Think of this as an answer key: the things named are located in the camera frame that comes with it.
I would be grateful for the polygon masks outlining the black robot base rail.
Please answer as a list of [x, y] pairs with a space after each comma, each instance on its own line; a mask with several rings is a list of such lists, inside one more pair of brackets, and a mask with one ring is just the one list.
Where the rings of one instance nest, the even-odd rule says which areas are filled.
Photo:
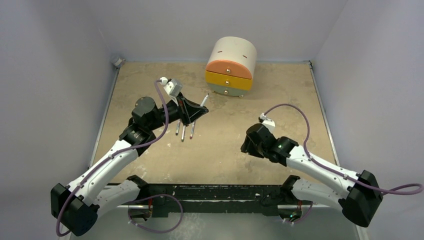
[[127, 179], [138, 187], [137, 204], [147, 204], [147, 198], [154, 197], [154, 218], [166, 218], [170, 213], [180, 212], [288, 216], [289, 213], [283, 210], [284, 206], [306, 207], [311, 204], [291, 193], [295, 181], [293, 175], [282, 185], [148, 183], [137, 175]]

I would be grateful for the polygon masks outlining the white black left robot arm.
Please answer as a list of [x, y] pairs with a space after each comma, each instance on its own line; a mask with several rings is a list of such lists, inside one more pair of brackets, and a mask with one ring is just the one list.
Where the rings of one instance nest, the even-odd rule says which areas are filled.
[[140, 157], [150, 145], [161, 138], [154, 130], [167, 128], [180, 121], [188, 126], [208, 113], [207, 97], [201, 103], [186, 99], [178, 93], [161, 108], [149, 97], [139, 98], [131, 112], [128, 126], [111, 149], [90, 169], [67, 185], [57, 183], [50, 191], [51, 214], [56, 218], [56, 235], [70, 233], [81, 236], [88, 232], [106, 205], [101, 198], [104, 187], [127, 165]]

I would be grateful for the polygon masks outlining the grey marker pen red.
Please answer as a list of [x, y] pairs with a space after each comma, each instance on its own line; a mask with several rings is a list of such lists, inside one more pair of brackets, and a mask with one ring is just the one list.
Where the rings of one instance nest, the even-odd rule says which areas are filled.
[[190, 129], [190, 135], [189, 135], [189, 139], [192, 140], [194, 137], [194, 133], [195, 133], [195, 126], [196, 126], [196, 122], [193, 122], [191, 125], [191, 129]]

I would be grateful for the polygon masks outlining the grey marker pen blue tip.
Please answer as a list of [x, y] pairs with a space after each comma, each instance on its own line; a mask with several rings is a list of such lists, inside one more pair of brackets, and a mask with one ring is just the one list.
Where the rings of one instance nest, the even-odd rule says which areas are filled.
[[182, 131], [181, 131], [181, 142], [184, 142], [185, 141], [185, 135], [186, 135], [186, 126], [185, 125], [183, 125], [182, 126]]

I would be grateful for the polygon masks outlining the grey marker pen green tip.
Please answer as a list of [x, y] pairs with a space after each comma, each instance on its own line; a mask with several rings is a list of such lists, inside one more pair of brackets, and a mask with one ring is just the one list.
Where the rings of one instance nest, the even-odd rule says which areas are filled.
[[178, 120], [177, 124], [176, 124], [176, 130], [175, 130], [175, 135], [178, 136], [179, 132], [180, 132], [180, 127], [181, 127], [181, 121]]

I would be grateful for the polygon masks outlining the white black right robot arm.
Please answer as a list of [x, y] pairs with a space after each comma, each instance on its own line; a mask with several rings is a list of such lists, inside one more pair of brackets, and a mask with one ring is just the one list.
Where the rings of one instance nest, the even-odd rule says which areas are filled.
[[366, 228], [383, 200], [373, 173], [348, 170], [307, 153], [303, 146], [288, 137], [274, 137], [261, 123], [247, 129], [240, 150], [298, 170], [319, 181], [310, 183], [297, 176], [289, 177], [280, 191], [282, 200], [288, 204], [302, 200], [326, 205], [340, 211], [355, 225]]

